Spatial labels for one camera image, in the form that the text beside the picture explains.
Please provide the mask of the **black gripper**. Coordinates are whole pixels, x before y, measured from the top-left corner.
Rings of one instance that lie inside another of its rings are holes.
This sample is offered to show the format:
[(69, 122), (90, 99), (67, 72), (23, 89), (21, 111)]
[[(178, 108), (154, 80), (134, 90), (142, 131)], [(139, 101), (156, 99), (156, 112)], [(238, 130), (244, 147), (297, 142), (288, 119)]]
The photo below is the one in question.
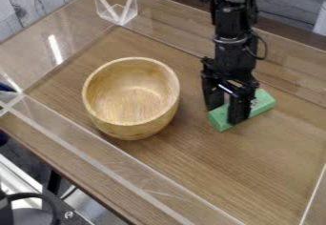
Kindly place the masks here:
[(229, 123), (237, 125), (252, 112), (258, 81), (253, 76), (258, 60), (258, 39), (244, 37), (228, 39), (217, 37), (216, 57), (202, 59), (204, 100), (213, 111), (225, 104), (225, 93), (230, 97)]

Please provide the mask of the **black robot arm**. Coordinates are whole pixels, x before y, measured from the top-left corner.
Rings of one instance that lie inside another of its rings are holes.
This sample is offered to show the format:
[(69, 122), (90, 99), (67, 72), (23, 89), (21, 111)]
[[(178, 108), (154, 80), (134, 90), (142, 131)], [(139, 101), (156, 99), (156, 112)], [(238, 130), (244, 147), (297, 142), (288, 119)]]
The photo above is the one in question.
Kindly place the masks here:
[(253, 25), (258, 21), (257, 0), (202, 0), (210, 3), (216, 26), (216, 57), (202, 59), (204, 99), (213, 111), (230, 95), (228, 122), (236, 125), (252, 114), (258, 81), (253, 76), (258, 60), (258, 36)]

